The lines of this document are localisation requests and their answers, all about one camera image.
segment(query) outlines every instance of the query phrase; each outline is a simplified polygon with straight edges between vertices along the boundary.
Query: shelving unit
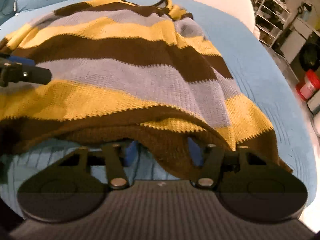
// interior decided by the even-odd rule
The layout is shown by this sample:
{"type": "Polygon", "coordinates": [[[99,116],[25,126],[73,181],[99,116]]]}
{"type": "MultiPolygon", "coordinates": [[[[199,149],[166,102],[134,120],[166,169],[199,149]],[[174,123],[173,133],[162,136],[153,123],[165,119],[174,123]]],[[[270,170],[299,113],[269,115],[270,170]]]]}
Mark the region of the shelving unit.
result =
{"type": "Polygon", "coordinates": [[[272,47],[273,44],[276,42],[277,38],[282,33],[282,29],[279,26],[275,25],[275,24],[277,24],[277,22],[271,22],[269,19],[267,19],[265,17],[264,14],[271,15],[271,16],[275,15],[274,17],[276,17],[278,19],[278,21],[280,21],[281,24],[284,25],[290,16],[290,12],[277,0],[270,0],[270,1],[274,2],[275,4],[277,4],[278,10],[274,11],[265,5],[266,1],[267,0],[255,0],[255,5],[256,5],[256,7],[258,7],[258,9],[255,11],[254,17],[255,18],[259,17],[272,26],[272,30],[269,30],[267,27],[263,26],[263,24],[256,24],[256,26],[260,30],[262,30],[264,33],[266,33],[271,38],[272,42],[267,43],[266,41],[263,40],[263,38],[259,39],[259,41],[266,44],[268,47],[272,47]],[[261,10],[262,8],[265,8],[268,12],[270,12],[270,14],[263,12],[261,10]]]}

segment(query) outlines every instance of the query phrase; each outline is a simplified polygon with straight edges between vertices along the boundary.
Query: red bucket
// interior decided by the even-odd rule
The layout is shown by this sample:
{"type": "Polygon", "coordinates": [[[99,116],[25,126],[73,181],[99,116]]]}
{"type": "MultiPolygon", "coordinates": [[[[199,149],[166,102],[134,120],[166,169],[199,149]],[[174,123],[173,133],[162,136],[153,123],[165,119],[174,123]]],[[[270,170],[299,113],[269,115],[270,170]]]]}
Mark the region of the red bucket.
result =
{"type": "Polygon", "coordinates": [[[307,101],[309,98],[311,98],[319,89],[320,79],[311,69],[306,72],[304,81],[301,81],[296,85],[296,91],[304,101],[307,101]]]}

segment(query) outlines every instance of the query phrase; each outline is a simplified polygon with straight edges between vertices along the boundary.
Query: metal rack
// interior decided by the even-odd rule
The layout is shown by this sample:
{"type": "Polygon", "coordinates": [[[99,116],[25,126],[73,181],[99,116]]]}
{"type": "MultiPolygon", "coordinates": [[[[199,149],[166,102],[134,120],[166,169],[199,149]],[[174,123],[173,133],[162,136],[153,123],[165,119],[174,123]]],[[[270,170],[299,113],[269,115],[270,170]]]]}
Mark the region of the metal rack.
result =
{"type": "Polygon", "coordinates": [[[267,18],[264,17],[263,15],[263,11],[261,10],[262,8],[267,9],[269,12],[271,12],[272,14],[276,15],[279,20],[285,24],[285,22],[287,21],[287,19],[290,16],[290,12],[281,4],[279,3],[277,0],[271,0],[274,3],[276,3],[279,6],[279,9],[281,10],[281,12],[275,12],[272,9],[268,8],[267,6],[265,6],[265,1],[266,0],[255,0],[254,4],[256,6],[259,6],[257,10],[255,10],[255,15],[254,17],[259,17],[262,18],[264,21],[268,22],[269,24],[271,24],[273,26],[272,30],[268,30],[265,26],[261,26],[256,24],[256,26],[263,31],[264,33],[266,33],[268,36],[271,37],[271,44],[268,44],[266,41],[264,41],[263,39],[259,39],[260,42],[262,42],[263,44],[267,45],[268,47],[272,47],[273,44],[276,42],[277,38],[280,36],[280,34],[282,33],[283,30],[281,30],[281,28],[279,28],[278,26],[276,26],[274,23],[270,22],[270,20],[268,20],[267,18]]]}

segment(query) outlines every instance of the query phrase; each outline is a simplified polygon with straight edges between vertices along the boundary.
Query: black round object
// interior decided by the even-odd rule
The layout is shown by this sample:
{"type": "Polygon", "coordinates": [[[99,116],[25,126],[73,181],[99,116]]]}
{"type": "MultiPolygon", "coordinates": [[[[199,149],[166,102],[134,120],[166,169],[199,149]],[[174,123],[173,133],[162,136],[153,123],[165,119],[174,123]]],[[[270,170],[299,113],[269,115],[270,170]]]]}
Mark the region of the black round object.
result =
{"type": "Polygon", "coordinates": [[[307,201],[305,185],[273,163],[251,165],[246,153],[241,170],[221,182],[219,199],[231,213],[254,222],[276,223],[297,218],[307,201]]]}
{"type": "Polygon", "coordinates": [[[314,43],[306,43],[299,54],[299,61],[304,71],[316,71],[320,66],[320,48],[314,43]]]}
{"type": "Polygon", "coordinates": [[[17,197],[27,217],[61,223],[95,210],[105,198],[105,187],[80,169],[49,168],[25,181],[17,197]]]}

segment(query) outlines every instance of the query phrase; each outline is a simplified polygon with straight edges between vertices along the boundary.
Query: knit garment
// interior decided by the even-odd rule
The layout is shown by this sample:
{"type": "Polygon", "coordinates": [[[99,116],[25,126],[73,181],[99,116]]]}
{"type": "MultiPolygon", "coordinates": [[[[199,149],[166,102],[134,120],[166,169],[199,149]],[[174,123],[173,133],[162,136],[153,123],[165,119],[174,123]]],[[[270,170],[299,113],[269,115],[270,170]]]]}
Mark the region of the knit garment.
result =
{"type": "Polygon", "coordinates": [[[200,146],[249,146],[291,171],[271,122],[192,14],[171,0],[69,5],[9,34],[0,50],[53,76],[48,85],[0,90],[0,149],[22,153],[52,137],[83,145],[130,138],[172,175],[193,179],[191,137],[200,146]]]}

